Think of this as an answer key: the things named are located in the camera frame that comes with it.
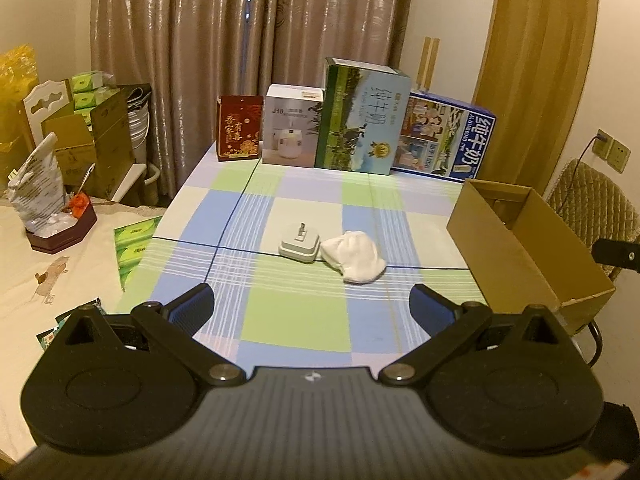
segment yellow plastic bag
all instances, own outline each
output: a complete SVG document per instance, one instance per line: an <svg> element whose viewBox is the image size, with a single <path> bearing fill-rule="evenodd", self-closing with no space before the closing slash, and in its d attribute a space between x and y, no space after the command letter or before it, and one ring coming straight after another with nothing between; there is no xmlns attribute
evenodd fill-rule
<svg viewBox="0 0 640 480"><path fill-rule="evenodd" d="M18 170L31 152L26 141L29 123L20 105L37 84L35 52L30 46L0 54L0 192L7 187L9 173Z"/></svg>

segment open cardboard box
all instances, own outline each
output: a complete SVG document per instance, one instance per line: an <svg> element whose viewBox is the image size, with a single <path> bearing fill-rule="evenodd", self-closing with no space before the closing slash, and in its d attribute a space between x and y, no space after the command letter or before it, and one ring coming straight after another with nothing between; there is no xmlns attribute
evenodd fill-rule
<svg viewBox="0 0 640 480"><path fill-rule="evenodd" d="M91 110L92 131L74 114L74 102L60 108L42 122L46 134L58 136L56 158L67 186L80 185L87 168L95 169L84 190L88 195L110 200L134 163L127 102L123 92L111 96Z"/></svg>
<svg viewBox="0 0 640 480"><path fill-rule="evenodd" d="M544 304L569 334L616 290L588 248L530 187L467 180L447 230L489 307Z"/></svg>

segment green milk box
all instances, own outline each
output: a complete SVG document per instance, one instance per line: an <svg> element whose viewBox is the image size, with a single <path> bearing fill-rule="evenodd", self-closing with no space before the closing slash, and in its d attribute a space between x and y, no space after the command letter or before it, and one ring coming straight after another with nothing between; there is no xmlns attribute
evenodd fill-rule
<svg viewBox="0 0 640 480"><path fill-rule="evenodd" d="M316 168L389 174L411 79L388 66L332 57L326 62Z"/></svg>

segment blue milk box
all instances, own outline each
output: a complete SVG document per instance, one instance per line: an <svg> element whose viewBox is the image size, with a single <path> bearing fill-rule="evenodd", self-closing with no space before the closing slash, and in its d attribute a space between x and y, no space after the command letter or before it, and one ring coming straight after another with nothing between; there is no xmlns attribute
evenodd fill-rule
<svg viewBox="0 0 640 480"><path fill-rule="evenodd" d="M387 66L326 61L316 168L389 174L411 80Z"/></svg>
<svg viewBox="0 0 640 480"><path fill-rule="evenodd" d="M475 178L495 126L484 108L412 92L394 169L462 181Z"/></svg>

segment black cable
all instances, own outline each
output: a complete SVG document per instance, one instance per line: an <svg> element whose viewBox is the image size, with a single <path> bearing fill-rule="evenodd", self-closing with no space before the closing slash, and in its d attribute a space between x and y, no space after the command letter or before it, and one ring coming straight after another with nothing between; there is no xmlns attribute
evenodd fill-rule
<svg viewBox="0 0 640 480"><path fill-rule="evenodd" d="M580 158L578 158L578 162L576 163L575 168L574 168L574 173L572 174L571 180L569 181L569 187L566 189L566 196L564 197L564 200L562 200L562 203L560 204L560 207L558 209L556 209L556 213L557 214L560 214L562 212L562 208L564 207L564 204L566 204L566 201L569 198L569 192L571 191L571 186L574 184L575 172L578 170L578 166L580 165L580 161L584 157L584 154L587 153L587 150L591 146L591 143L594 140L597 140L597 139L599 139L599 137L598 136L594 136L593 139L591 139L589 141L589 143L587 144L587 146L585 147L585 149L582 152L582 155L580 156Z"/></svg>
<svg viewBox="0 0 640 480"><path fill-rule="evenodd" d="M602 355L602 334L600 333L600 327L595 321L589 323L589 332L593 336L593 340L596 342L596 351L593 354L593 358L589 361L589 366L593 366L598 362L598 359Z"/></svg>

